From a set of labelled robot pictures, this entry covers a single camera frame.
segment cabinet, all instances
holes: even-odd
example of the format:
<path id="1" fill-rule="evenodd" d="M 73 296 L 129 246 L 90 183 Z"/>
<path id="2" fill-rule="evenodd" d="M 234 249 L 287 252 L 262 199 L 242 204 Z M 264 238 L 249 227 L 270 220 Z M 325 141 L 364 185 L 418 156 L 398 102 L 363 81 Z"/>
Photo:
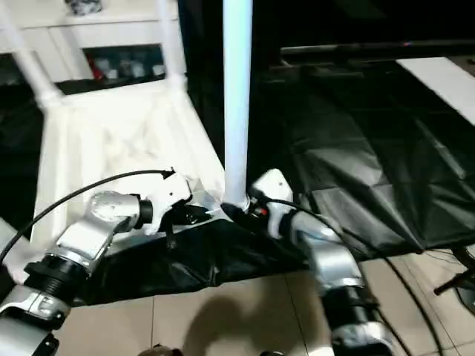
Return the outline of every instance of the cabinet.
<path id="1" fill-rule="evenodd" d="M 156 0 L 103 0 L 100 13 L 71 16 L 63 0 L 7 0 L 13 18 L 54 82 L 91 79 L 85 48 L 160 45 Z M 186 71 L 176 0 L 168 0 L 172 43 L 179 70 Z M 0 53 L 11 51 L 0 32 Z"/>

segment beige floor tile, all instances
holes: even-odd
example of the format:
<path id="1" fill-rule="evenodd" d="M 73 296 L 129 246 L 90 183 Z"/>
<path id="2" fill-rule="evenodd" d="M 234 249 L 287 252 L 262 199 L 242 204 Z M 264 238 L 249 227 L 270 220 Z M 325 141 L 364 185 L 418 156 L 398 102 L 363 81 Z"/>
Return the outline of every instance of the beige floor tile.
<path id="1" fill-rule="evenodd" d="M 475 341 L 475 317 L 470 314 L 459 302 L 454 291 L 447 291 L 440 296 L 433 293 L 438 286 L 451 279 L 458 271 L 465 267 L 441 260 L 444 255 L 435 251 L 423 255 L 408 255 L 404 258 L 409 269 L 424 289 L 427 299 L 442 321 L 445 329 L 455 345 Z"/>
<path id="2" fill-rule="evenodd" d="M 315 280 L 307 271 L 289 273 L 286 280 L 309 356 L 319 356 L 330 345 L 330 330 Z"/>
<path id="3" fill-rule="evenodd" d="M 442 324 L 425 299 L 423 292 L 418 286 L 416 279 L 410 273 L 401 257 L 391 259 L 403 277 L 413 287 L 414 292 L 423 303 L 436 330 L 439 333 L 442 346 L 445 349 L 453 348 L 453 344 L 442 327 Z M 369 280 L 374 295 L 381 304 L 381 310 L 386 314 L 396 331 L 401 335 L 405 343 L 415 355 L 423 355 L 435 352 L 436 347 L 428 328 L 416 308 L 416 305 L 407 294 L 394 273 L 382 260 L 374 260 L 363 263 L 363 269 Z"/>
<path id="4" fill-rule="evenodd" d="M 457 346 L 457 351 L 460 356 L 474 356 L 475 343 L 466 343 L 465 345 Z"/>
<path id="5" fill-rule="evenodd" d="M 137 356 L 151 346 L 153 298 L 73 309 L 58 356 Z"/>
<path id="6" fill-rule="evenodd" d="M 433 354 L 427 354 L 427 355 L 424 355 L 424 356 L 439 356 L 438 353 L 433 353 Z M 449 349 L 449 350 L 444 350 L 444 356 L 460 356 L 460 354 L 457 352 L 456 349 Z"/>
<path id="7" fill-rule="evenodd" d="M 153 335 L 191 356 L 306 356 L 283 276 L 156 296 Z"/>

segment white plastic chair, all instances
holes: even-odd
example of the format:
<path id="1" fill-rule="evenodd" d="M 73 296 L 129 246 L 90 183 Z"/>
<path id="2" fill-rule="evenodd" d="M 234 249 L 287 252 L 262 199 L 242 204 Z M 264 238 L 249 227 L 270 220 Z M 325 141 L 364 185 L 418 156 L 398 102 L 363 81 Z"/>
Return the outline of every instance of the white plastic chair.
<path id="1" fill-rule="evenodd" d="M 35 214 L 66 194 L 113 174 L 139 169 L 167 169 L 189 179 L 198 203 L 219 203 L 224 170 L 186 94 L 186 80 L 177 70 L 166 0 L 157 0 L 163 33 L 166 79 L 65 96 L 32 56 L 0 0 L 0 24 L 15 60 L 30 83 L 45 115 Z M 158 175 L 135 176 L 97 190 L 147 195 Z M 31 243 L 48 248 L 82 213 L 93 191 L 65 203 L 34 226 Z"/>

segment black cloth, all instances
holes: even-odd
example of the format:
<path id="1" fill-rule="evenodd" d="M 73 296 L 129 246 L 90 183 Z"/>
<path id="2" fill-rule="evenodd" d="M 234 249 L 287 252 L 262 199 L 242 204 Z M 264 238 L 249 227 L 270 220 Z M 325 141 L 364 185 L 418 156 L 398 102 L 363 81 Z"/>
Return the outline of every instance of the black cloth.
<path id="1" fill-rule="evenodd" d="M 223 159 L 222 80 L 192 73 L 189 93 Z M 25 88 L 4 95 L 0 213 L 19 228 L 33 211 L 42 114 Z M 475 243 L 475 129 L 396 63 L 256 71 L 249 131 L 249 183 L 280 168 L 299 200 L 387 256 Z M 375 257 L 347 241 L 359 260 Z M 287 242 L 223 220 L 178 234 L 177 244 L 106 258 L 82 299 L 110 303 L 306 268 Z"/>

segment black metal stand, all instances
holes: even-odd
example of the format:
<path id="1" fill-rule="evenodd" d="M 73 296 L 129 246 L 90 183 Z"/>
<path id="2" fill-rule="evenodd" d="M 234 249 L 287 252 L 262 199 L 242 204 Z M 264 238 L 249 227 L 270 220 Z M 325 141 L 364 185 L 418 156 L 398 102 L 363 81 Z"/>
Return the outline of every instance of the black metal stand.
<path id="1" fill-rule="evenodd" d="M 466 282 L 472 277 L 475 277 L 475 268 L 469 268 L 465 272 L 456 274 L 454 278 L 442 284 L 440 287 L 435 288 L 433 292 L 435 295 L 441 295 L 449 289 L 460 286 L 462 283 Z"/>

